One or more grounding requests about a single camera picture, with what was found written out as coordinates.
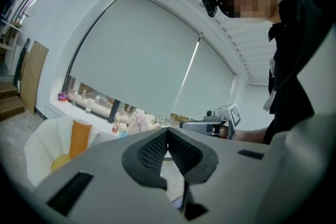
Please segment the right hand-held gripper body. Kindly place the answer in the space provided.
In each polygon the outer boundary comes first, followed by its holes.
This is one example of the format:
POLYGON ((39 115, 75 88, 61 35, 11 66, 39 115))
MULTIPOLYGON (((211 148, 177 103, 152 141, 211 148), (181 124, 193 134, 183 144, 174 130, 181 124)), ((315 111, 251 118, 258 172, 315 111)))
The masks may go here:
POLYGON ((228 127, 228 140, 234 138, 236 127, 240 123, 239 109, 236 103, 224 105, 218 109, 208 110, 203 120, 182 121, 180 128, 192 132, 219 137, 222 125, 228 127))

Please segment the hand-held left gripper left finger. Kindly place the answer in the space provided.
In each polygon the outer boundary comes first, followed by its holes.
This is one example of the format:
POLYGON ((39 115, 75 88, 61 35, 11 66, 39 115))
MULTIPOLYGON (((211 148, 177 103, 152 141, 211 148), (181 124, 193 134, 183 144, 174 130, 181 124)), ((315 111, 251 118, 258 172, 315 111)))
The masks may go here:
POLYGON ((161 168, 167 153, 168 129, 152 131, 149 136, 131 144, 122 154, 122 166, 139 185, 166 190, 161 168))

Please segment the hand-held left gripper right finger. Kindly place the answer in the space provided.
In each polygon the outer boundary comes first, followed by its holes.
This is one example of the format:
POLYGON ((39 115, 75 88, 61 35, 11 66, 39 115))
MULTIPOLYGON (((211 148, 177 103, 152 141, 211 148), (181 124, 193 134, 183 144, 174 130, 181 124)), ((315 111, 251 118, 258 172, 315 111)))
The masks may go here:
POLYGON ((193 220, 208 211, 194 201, 191 186, 208 181, 218 165, 218 155, 209 146, 194 140, 184 133, 168 128, 168 151, 184 177, 184 194, 180 208, 187 220, 193 220))

